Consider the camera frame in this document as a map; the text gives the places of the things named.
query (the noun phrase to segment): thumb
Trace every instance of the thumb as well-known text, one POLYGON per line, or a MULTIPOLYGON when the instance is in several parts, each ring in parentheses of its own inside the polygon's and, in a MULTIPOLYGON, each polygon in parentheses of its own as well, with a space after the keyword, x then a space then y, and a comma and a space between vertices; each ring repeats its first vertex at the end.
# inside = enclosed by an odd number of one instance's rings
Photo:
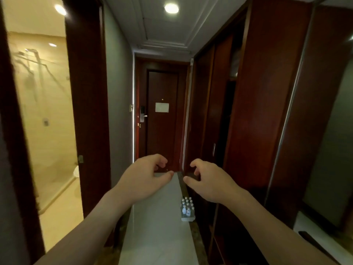
POLYGON ((156 181, 158 184, 158 189, 160 189, 164 185, 167 185, 172 180, 173 175, 174 175, 173 171, 168 171, 167 173, 161 175, 160 177, 157 177, 156 181))
POLYGON ((184 182, 190 187, 192 188, 194 191, 198 192, 198 187, 199 187, 199 184, 200 182, 193 179, 193 178, 190 178, 188 176, 185 176, 183 178, 184 182))

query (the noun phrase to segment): recessed light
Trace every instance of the recessed light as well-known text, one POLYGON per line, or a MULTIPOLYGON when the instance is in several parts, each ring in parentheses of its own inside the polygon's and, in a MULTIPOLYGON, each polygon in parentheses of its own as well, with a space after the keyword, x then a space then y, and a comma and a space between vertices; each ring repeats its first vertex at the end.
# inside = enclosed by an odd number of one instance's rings
POLYGON ((164 6, 164 9, 169 14, 176 14, 179 12, 179 7, 174 3, 168 3, 164 6))
POLYGON ((54 7, 55 7, 55 10, 56 10, 59 14, 61 14, 61 15, 63 15, 63 16, 66 16, 67 12, 66 12, 65 8, 63 8, 63 6, 61 6, 61 5, 59 5, 59 4, 56 4, 54 7))

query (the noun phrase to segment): person's left hand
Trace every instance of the person's left hand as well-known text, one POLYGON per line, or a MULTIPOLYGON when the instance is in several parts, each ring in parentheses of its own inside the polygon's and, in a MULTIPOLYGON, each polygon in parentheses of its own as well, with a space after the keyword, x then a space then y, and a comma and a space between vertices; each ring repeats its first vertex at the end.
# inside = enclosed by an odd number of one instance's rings
POLYGON ((172 179, 174 172, 168 171, 160 177, 154 171, 165 167, 168 160, 160 154, 137 159, 122 174, 114 189, 128 199, 130 205, 151 196, 172 179))

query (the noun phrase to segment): gray wall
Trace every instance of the gray wall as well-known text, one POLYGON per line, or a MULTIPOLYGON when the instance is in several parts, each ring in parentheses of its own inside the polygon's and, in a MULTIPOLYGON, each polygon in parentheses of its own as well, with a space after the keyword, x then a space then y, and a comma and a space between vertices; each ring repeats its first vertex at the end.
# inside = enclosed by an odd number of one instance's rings
POLYGON ((0 119, 0 264, 29 264, 0 119))
POLYGON ((353 59, 334 103, 304 202, 339 226, 353 193, 353 59))
POLYGON ((104 4, 107 51, 110 165, 112 186, 132 163, 132 64, 131 47, 112 11, 104 4))

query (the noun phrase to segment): white sign on door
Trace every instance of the white sign on door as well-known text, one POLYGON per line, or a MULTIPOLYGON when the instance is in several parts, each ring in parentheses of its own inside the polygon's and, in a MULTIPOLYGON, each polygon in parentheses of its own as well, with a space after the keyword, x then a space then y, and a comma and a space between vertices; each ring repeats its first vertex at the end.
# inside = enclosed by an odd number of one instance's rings
POLYGON ((169 103, 156 102, 156 112, 169 112, 169 103))

